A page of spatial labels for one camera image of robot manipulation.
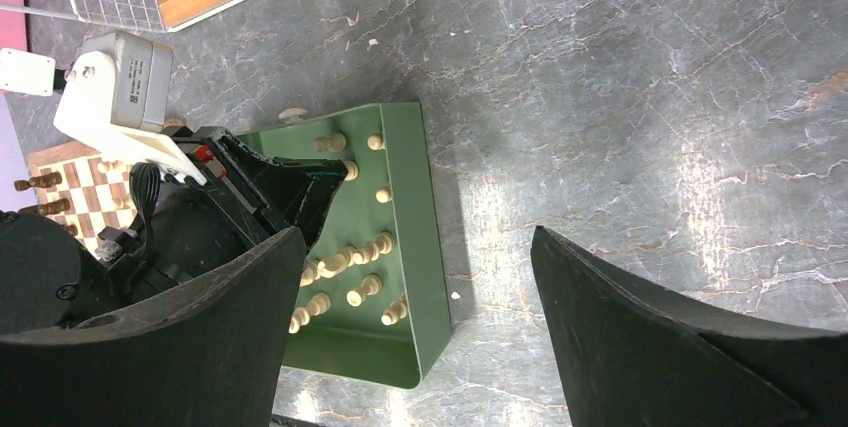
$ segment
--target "white chess piece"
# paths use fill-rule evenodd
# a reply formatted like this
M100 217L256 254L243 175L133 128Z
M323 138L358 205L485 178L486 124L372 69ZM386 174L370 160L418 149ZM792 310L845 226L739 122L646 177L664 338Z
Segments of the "white chess piece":
M300 286L304 287L309 285L318 280L320 277L321 276L318 275L318 261L310 260L306 264L306 268L303 269L303 273L300 275Z
M392 234L389 232L380 232L380 234L374 238L374 243L380 248L381 254L388 254L395 248L395 238L392 237Z
M374 262L379 257L380 246L373 240L369 240L353 254L353 263L357 265L364 265L368 262Z
M115 209L115 210L132 209L134 207L135 206L133 205L132 200L130 200L130 199L126 199L126 198L124 198L124 199L113 198L112 199L112 208Z
M383 288L383 282L375 274L371 274L362 280L362 285L347 293L347 303L353 307L359 307L365 299L377 295Z
M384 150L386 142L383 140L383 134L374 134L368 137L368 148L371 150Z
M388 185L382 187L377 191L375 197L377 197L377 202L381 204L388 203L392 200L392 189Z
M309 312L309 315L312 317L317 317L328 310L333 306L333 302L330 300L330 296L325 292L318 292L309 300L309 303L306 304L306 311Z
M304 307L294 309L292 320L289 322L289 333L296 334L301 327L309 323L309 311Z
M336 132L326 137L318 137L312 142L312 146L318 152L341 152L347 147L347 139L341 132Z
M120 160L116 161L103 161L97 164L97 171L101 174L106 174L109 172L126 172L127 164L121 162Z
M380 322L383 325L394 325L400 322L400 319L406 318L409 314L409 308L406 305L406 294L403 294L400 299L389 305L389 308L383 312L380 317Z
M347 167L347 175L345 176L346 181L355 180L359 177L359 166L356 165L356 162L352 160L343 160L345 167Z
M344 272L348 267L353 265L353 254L356 249L347 246L326 259L318 262L318 273L321 277L332 279L333 277Z

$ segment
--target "wooden chess pawn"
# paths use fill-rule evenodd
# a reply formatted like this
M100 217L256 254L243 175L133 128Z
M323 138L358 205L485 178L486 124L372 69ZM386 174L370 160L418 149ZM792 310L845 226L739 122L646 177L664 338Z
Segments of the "wooden chess pawn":
M131 199L123 198L123 199L112 199L112 208L115 210L121 209L133 209L135 208L135 204L132 203Z
M377 245L373 240L369 240L365 242L356 252L353 254L353 263L358 265L364 265L368 262L374 262L380 257L380 246Z
M359 307L368 297L380 293L383 281L375 274L371 274L362 280L362 285L347 293L347 303L352 307Z
M387 204L392 200L392 189L387 185L378 190L374 196L377 198L377 202Z
M400 322L400 319L406 318L409 314L409 307L406 305L406 294L403 294L400 299L389 305L389 308L383 312L380 317L380 322L383 325L394 325Z
M377 260L381 254L388 254L395 247L395 238L388 232L381 232L374 240L365 242L353 254L353 263L363 265Z
M68 199L59 199L54 200L53 202L48 202L46 204L41 205L30 205L29 207L24 207L19 210L20 213L30 213L30 214L38 214L38 215L56 215L65 212L66 210L70 210L71 201Z
M109 172L126 172L127 164L121 162L120 160L116 160L113 162L102 161L97 164L97 171L101 174L106 174Z
M318 262L318 273L321 277L332 279L353 265L353 254L355 253L356 249L351 246L347 246L340 250L337 254L327 257L326 259L322 259Z
M368 148L371 150L385 150L386 142L383 140L383 134L374 134L368 137Z
M359 177L359 166L356 165L356 162L352 160L343 160L345 167L347 168L347 175L345 175L346 181L355 180Z
M380 232L380 234L374 238L374 242L377 244L377 247L380 248L381 254L388 254L395 248L395 238L389 232Z
M49 174L37 175L35 177L30 177L29 180L16 180L15 181L15 190L18 192L23 192L30 187L36 187L39 189L49 189L54 185L59 185L62 183L62 174L59 172L50 172Z
M294 309L294 313L292 313L291 322L289 322L289 333L296 334L301 327L309 323L309 312L306 310L306 307L298 307Z
M300 286L307 286L319 278L321 278L321 276L318 274L318 261L310 260L306 264L306 268L303 269L303 273L300 275Z
M347 147L347 138L341 132L318 137L312 142L312 147L318 152L341 152Z
M312 317L317 317L326 313L332 306L333 302L330 300L330 296L324 292L318 292L309 299L309 303L306 304L306 310Z
M176 117L169 117L162 123L162 130L167 129L168 127L185 127L185 120L178 119Z
M330 296L324 292L318 292L306 304L306 307L294 309L291 322L289 322L289 333L296 334L301 327L308 324L312 317L317 317L332 307Z

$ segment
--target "pink surface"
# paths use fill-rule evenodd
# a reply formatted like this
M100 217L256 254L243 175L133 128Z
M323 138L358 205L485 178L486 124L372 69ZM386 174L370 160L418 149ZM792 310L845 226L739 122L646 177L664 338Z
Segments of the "pink surface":
M0 4L24 5L24 0L0 0ZM0 48L27 50L24 14L0 10Z

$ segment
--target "marble floor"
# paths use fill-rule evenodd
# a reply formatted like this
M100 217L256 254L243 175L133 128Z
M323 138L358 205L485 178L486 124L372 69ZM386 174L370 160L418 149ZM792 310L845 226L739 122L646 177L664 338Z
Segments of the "marble floor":
M191 126L424 106L453 340L414 391L282 370L275 412L332 426L570 425L529 262L537 224L711 304L848 329L846 9L250 0L153 36L175 51L169 110ZM31 47L68 64L102 31L31 19ZM25 152L65 140L57 99L7 98Z

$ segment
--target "wooden chess piece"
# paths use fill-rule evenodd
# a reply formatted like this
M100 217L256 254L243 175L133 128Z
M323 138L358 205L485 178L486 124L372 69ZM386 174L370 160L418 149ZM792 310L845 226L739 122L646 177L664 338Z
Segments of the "wooden chess piece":
M18 192L23 192L30 187L36 187L39 189L49 189L54 185L59 185L62 183L62 174L59 172L50 172L49 174L38 175L35 177L30 177L29 180L16 180L15 181L15 190Z
M341 132L318 137L312 142L312 147L318 152L341 152L347 147L347 138Z
M383 281L376 274L371 274L362 280L362 285L347 293L347 303L351 307L359 307L365 302L368 297L373 297L380 293L383 288Z
M409 307L406 305L406 294L403 294L400 299L392 302L389 308L383 312L380 322L383 325L394 325L400 322L400 319L406 318L408 314Z
M19 210L19 213L30 213L38 215L56 215L71 209L71 201L68 199L54 200L41 205L30 205Z

